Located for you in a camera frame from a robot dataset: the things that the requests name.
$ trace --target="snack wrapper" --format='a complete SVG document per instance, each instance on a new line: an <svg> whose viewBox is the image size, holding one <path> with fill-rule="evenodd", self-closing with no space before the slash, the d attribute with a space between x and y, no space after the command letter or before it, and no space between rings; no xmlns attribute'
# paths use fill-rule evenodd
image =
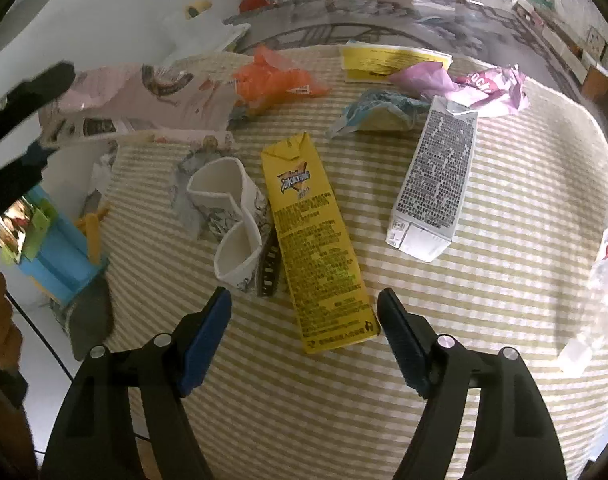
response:
<svg viewBox="0 0 608 480"><path fill-rule="evenodd" d="M264 45L255 49L253 62L233 74L237 94L243 100L235 116L257 115L274 104L328 94L330 88L307 70Z"/></svg>
<svg viewBox="0 0 608 480"><path fill-rule="evenodd" d="M440 62L424 61L388 76L388 80L428 101L442 96L478 110L479 117L516 114L529 104L523 88L526 76L517 65L472 72L453 81Z"/></svg>
<svg viewBox="0 0 608 480"><path fill-rule="evenodd" d="M306 353L376 336L369 294L310 136L268 146L261 164Z"/></svg>
<svg viewBox="0 0 608 480"><path fill-rule="evenodd" d="M366 90L328 129L333 137L351 132L404 132L413 129L430 105L391 90Z"/></svg>
<svg viewBox="0 0 608 480"><path fill-rule="evenodd" d="M237 100L231 82L151 65L81 72L63 95L39 110L43 146L120 136L158 127L226 130Z"/></svg>

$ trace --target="bottle cap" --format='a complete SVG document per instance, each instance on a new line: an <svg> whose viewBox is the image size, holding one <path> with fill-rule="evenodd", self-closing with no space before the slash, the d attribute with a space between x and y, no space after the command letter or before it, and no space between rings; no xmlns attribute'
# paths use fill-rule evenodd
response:
<svg viewBox="0 0 608 480"><path fill-rule="evenodd" d="M564 377L577 379L592 359L592 348L578 339L571 339L557 358L557 364L562 369Z"/></svg>

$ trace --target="table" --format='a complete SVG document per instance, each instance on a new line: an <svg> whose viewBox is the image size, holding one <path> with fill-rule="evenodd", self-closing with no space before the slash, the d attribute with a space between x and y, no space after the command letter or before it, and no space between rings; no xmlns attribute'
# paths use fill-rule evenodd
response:
<svg viewBox="0 0 608 480"><path fill-rule="evenodd" d="M419 130L327 140L342 108L368 88L343 81L338 48L283 52L330 83L324 98L281 105L234 129L239 158L263 189L260 150L308 131L317 146L373 304L385 286L437 333L471 349L514 346L551 412L569 478L608 416L608 342L578 380L555 357L578 325L578 295L597 253L608 202L608 146L591 115L528 80L531 106L480 119L466 199L452 245L431 264L385 243L389 211ZM246 56L224 52L179 66L227 76ZM451 72L484 64L455 57ZM178 144L119 147L102 223L114 351L142 345L204 306L219 283L215 243L193 240L169 201ZM218 479L389 480L424 402L402 380L383 335L306 356L285 280L273 298L233 291L233 317L206 380L184 400ZM460 478L478 396L472 391L448 477ZM134 413L141 413L133 396Z"/></svg>

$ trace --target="blue gripper pad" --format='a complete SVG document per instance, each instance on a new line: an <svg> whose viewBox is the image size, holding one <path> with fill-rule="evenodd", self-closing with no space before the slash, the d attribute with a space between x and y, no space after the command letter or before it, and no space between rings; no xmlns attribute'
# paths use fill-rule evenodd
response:
<svg viewBox="0 0 608 480"><path fill-rule="evenodd" d="M431 390L428 346L433 336L437 338L433 329L423 317L407 313L390 288L377 297L377 317L405 383L427 399Z"/></svg>
<svg viewBox="0 0 608 480"><path fill-rule="evenodd" d="M183 354L183 375L177 387L182 397L204 382L210 362L217 351L231 316L230 292L218 287L209 303L201 311L199 330Z"/></svg>

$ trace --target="blue plastic wrapper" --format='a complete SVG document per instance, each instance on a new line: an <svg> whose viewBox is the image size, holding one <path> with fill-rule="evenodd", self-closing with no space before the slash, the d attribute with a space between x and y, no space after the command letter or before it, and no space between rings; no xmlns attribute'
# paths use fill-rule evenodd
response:
<svg viewBox="0 0 608 480"><path fill-rule="evenodd" d="M405 132L423 124L431 106L394 90L366 90L328 129L329 139L352 132Z"/></svg>

